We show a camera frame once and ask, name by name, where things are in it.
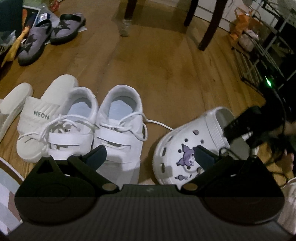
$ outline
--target metal rack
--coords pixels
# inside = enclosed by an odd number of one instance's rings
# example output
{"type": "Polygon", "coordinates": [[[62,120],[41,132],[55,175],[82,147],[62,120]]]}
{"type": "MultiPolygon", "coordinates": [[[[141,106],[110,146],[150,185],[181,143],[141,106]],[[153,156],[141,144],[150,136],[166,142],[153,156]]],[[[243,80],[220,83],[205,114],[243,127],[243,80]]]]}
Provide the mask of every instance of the metal rack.
{"type": "Polygon", "coordinates": [[[296,12],[293,9],[290,9],[288,16],[286,18],[284,18],[282,15],[280,15],[278,10],[274,7],[274,3],[272,3],[270,0],[269,1],[262,0],[261,4],[265,10],[267,10],[268,12],[273,14],[277,19],[279,19],[279,18],[284,19],[284,22],[282,23],[280,28],[278,30],[276,30],[275,28],[269,26],[267,23],[262,21],[256,15],[253,16],[254,18],[258,19],[265,27],[267,27],[270,30],[270,32],[272,32],[274,34],[274,37],[272,38],[272,40],[264,48],[257,40],[255,40],[250,35],[248,35],[247,33],[244,32],[244,34],[246,34],[249,37],[249,39],[252,41],[252,43],[254,44],[254,47],[256,48],[257,54],[259,56],[254,61],[251,60],[251,58],[249,57],[249,55],[247,53],[242,52],[242,51],[238,50],[237,48],[233,47],[241,80],[243,82],[245,82],[246,84],[248,84],[249,86],[251,86],[252,88],[254,88],[259,93],[260,93],[260,91],[258,90],[259,84],[261,82],[265,81],[265,77],[261,76],[258,69],[257,69],[257,64],[260,61],[262,61],[262,60],[268,61],[273,66],[273,68],[275,68],[277,70],[277,72],[283,77],[283,79],[285,81],[289,81],[290,78],[296,73],[296,69],[295,69],[295,71],[290,76],[284,76],[283,73],[281,72],[280,68],[276,64],[275,60],[272,58],[272,56],[268,52],[269,49],[275,43],[275,41],[278,39],[290,50],[291,53],[293,53],[293,50],[286,43],[286,41],[281,37],[280,33],[283,30],[286,23],[289,21],[289,19],[291,19],[292,17],[296,19],[296,12]]]}

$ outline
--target black ribbed surface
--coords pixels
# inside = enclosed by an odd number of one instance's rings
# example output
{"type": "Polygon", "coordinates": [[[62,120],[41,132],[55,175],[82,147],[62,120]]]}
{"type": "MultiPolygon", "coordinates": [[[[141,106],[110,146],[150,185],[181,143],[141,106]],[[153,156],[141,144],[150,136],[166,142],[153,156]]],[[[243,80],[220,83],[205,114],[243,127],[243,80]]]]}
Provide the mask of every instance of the black ribbed surface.
{"type": "Polygon", "coordinates": [[[121,192],[101,197],[90,213],[72,223],[53,227],[23,223],[9,238],[12,241],[283,241],[291,235],[275,222],[259,226],[226,223],[211,215],[197,197],[182,195],[174,186],[125,185],[121,192]]]}

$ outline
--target black star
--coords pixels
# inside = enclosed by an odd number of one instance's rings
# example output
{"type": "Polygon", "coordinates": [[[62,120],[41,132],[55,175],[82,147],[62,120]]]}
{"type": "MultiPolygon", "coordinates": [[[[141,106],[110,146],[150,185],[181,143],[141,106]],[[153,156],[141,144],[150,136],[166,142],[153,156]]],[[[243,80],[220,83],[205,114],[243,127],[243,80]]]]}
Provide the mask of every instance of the black star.
{"type": "Polygon", "coordinates": [[[34,39],[33,36],[34,35],[32,34],[27,38],[27,41],[26,41],[24,47],[22,48],[23,50],[27,51],[27,53],[29,53],[33,43],[36,41],[36,39],[34,39]]]}
{"type": "Polygon", "coordinates": [[[59,25],[58,25],[57,27],[54,28],[54,33],[55,33],[55,35],[56,35],[61,29],[70,29],[70,28],[68,27],[69,25],[70,25],[69,23],[65,23],[64,20],[61,20],[61,21],[59,22],[59,25]]]}

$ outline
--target white sneaker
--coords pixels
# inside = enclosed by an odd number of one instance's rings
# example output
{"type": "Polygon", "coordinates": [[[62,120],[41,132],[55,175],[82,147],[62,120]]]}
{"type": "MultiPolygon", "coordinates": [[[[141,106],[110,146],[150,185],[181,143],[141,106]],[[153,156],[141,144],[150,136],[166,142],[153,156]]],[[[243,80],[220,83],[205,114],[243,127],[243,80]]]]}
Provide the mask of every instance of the white sneaker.
{"type": "Polygon", "coordinates": [[[73,88],[52,121],[39,133],[25,135],[37,135],[37,140],[46,142],[46,153],[55,160],[66,160],[74,154],[85,155],[91,150],[98,108],[90,89],[73,88]]]}
{"type": "Polygon", "coordinates": [[[143,141],[147,140],[147,120],[143,114],[140,95],[127,85],[117,85],[109,91],[99,108],[93,149],[104,145],[107,159],[97,172],[122,187],[137,184],[140,171],[140,155],[143,141]]]}
{"type": "Polygon", "coordinates": [[[38,162],[46,154],[46,143],[36,139],[44,124],[49,123],[57,109],[62,105],[73,87],[78,86],[77,79],[69,74],[56,78],[40,99],[27,97],[20,115],[17,131],[17,153],[27,162],[38,162]]]}
{"type": "Polygon", "coordinates": [[[13,120],[21,112],[26,98],[32,94],[32,86],[28,83],[21,83],[3,100],[0,100],[0,142],[13,120]]]}

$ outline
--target cream slide sandal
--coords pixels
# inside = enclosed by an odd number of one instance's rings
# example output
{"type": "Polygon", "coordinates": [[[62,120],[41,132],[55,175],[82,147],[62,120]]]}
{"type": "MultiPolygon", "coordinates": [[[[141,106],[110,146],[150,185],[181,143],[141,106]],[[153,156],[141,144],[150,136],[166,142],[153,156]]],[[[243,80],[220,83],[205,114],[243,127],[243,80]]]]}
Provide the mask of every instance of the cream slide sandal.
{"type": "Polygon", "coordinates": [[[49,123],[68,98],[69,92],[78,86],[77,79],[64,74],[55,79],[40,99],[27,97],[17,131],[17,153],[27,162],[38,162],[46,154],[47,142],[38,139],[38,132],[49,123]]]}
{"type": "Polygon", "coordinates": [[[3,100],[0,100],[0,142],[13,120],[21,112],[26,98],[32,94],[32,86],[28,83],[21,83],[3,100]]]}

